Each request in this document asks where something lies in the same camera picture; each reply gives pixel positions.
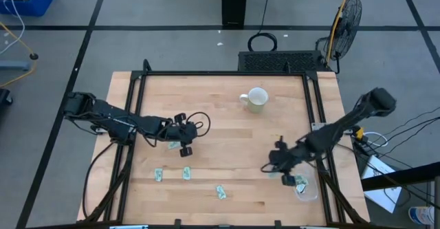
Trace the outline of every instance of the paper money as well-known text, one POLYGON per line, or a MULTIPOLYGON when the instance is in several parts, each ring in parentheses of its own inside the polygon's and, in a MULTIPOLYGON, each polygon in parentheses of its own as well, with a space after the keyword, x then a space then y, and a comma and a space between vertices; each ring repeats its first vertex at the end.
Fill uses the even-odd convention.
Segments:
POLYGON ((184 172, 182 173, 184 180, 190 180, 191 179, 191 168, 188 166, 184 167, 184 172))
POLYGON ((168 150, 176 149, 180 147, 180 142, 170 142, 168 144, 168 150))
POLYGON ((296 175, 295 182, 296 182, 296 190, 299 193, 303 193, 305 191, 305 187, 309 185, 309 181, 307 181, 307 179, 302 175, 296 175))
POLYGON ((217 196, 219 199, 226 199, 226 193, 222 185, 217 186, 217 196))
POLYGON ((164 169, 162 168, 156 168, 154 169, 154 180, 156 180, 156 182, 162 182, 162 171, 164 169))

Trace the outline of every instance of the black stand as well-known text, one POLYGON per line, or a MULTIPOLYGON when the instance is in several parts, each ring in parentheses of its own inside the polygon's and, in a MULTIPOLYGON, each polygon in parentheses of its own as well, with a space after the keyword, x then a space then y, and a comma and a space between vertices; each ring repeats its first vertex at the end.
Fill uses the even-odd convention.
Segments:
POLYGON ((243 28, 245 24, 246 0, 221 0, 223 25, 243 28))

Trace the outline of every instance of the white paper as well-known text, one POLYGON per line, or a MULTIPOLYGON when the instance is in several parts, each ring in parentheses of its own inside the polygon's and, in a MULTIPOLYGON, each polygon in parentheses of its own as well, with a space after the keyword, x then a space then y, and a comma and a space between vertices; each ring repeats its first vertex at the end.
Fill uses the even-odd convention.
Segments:
MULTIPOLYGON (((376 158, 375 156, 371 156, 368 160, 369 165, 374 166, 377 170, 387 174, 392 173, 394 170, 383 163, 380 159, 376 158)), ((373 170, 368 165, 365 167, 364 173, 362 174, 362 179, 374 177, 377 175, 381 175, 379 172, 373 170)), ((388 212, 393 213, 394 209, 396 207, 395 203, 399 199, 400 191, 402 191, 401 187, 394 187, 394 188, 386 188, 385 192, 384 189, 379 190, 370 190, 365 191, 364 195, 365 197, 369 198, 371 201, 374 201, 377 205, 381 206, 382 208, 385 208, 388 212)))

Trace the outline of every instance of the electric fan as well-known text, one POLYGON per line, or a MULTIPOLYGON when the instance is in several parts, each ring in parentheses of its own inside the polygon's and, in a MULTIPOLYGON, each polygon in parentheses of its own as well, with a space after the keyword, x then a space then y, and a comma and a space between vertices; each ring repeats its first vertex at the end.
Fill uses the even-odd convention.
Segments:
MULTIPOLYGON (((325 41, 322 50, 325 52, 325 56, 327 56, 330 51, 329 58, 333 61, 336 61, 338 67, 338 70, 336 71, 337 74, 339 74, 340 71, 339 60, 349 51, 351 44, 355 39, 356 32, 358 31, 361 16, 362 4, 360 0, 346 0, 341 11, 341 16, 339 18, 335 18, 332 25, 333 29, 333 26, 336 24, 331 50, 329 44, 331 33, 330 36, 320 38, 316 41, 315 50, 318 50, 320 42, 325 41)), ((328 67, 328 58, 324 57, 322 59, 325 66, 328 67)))

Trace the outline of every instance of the wooden tabletop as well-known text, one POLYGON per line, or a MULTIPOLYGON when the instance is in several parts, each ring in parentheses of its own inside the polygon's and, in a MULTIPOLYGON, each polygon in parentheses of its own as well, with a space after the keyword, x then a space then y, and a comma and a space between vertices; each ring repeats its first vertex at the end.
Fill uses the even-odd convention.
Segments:
MULTIPOLYGON (((110 104, 124 107, 129 77, 129 72, 113 73, 107 96, 110 104)), ((329 72, 318 73, 318 77, 325 115, 328 122, 333 122, 344 115, 336 77, 329 72)), ((311 97, 317 118, 313 89, 311 97)), ((167 118, 196 111, 206 112, 212 126, 206 136, 194 140, 190 157, 180 157, 178 149, 168 150, 168 143, 160 142, 152 148, 142 137, 137 137, 124 223, 173 224, 175 219, 181 219, 185 225, 270 226, 275 220, 281 220, 284 226, 325 225, 319 192, 313 201, 300 201, 294 188, 283 186, 279 176, 260 172, 280 135, 292 147, 309 132, 301 77, 147 77, 141 116, 167 118), (253 87, 262 87, 269 94, 269 102, 261 114, 250 113, 239 102, 240 94, 253 87), (182 179, 185 166, 191 167, 191 180, 182 179), (155 168, 163 168, 162 182, 155 181, 155 168), (224 187, 226 199, 217 197, 218 185, 224 187)), ((198 120, 207 127, 206 119, 195 116, 194 121, 198 120)), ((107 135, 98 136, 93 157, 108 143, 107 135)), ((341 143, 351 145, 348 138, 343 138, 341 143)), ((86 199, 88 213, 109 187, 115 152, 116 147, 107 151, 91 171, 86 199)), ((353 153, 335 147, 333 155, 341 191, 354 209, 369 220, 353 153)), ((296 166, 292 174, 295 173, 311 173, 318 183, 316 170, 307 164, 296 166)), ((119 193, 114 202, 112 218, 116 217, 119 193)), ((331 205, 333 220, 337 221, 333 196, 331 205)))

